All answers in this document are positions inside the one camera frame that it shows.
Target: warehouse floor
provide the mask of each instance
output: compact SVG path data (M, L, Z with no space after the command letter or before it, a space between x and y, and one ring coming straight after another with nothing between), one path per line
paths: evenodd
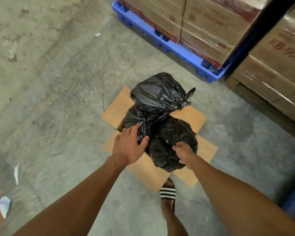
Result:
M295 139L222 81L204 82L120 23L112 1L0 0L0 196L12 199L0 235L14 233L106 160L102 145L114 128L103 111L123 86L162 71L186 91L197 88L192 106L208 117L199 134L220 148L212 165L282 200L295 178ZM201 185L172 179L176 214L189 234L224 235ZM166 232L159 195L124 170L89 235Z

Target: white paper debris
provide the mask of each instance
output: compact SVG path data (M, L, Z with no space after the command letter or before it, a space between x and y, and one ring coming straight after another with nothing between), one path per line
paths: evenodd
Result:
M19 184L19 164L17 164L16 167L14 167L14 178L15 178L16 185L18 185Z
M4 196L0 199L0 213L2 214L2 217L5 219L7 217L7 214L9 212L11 205L11 200Z

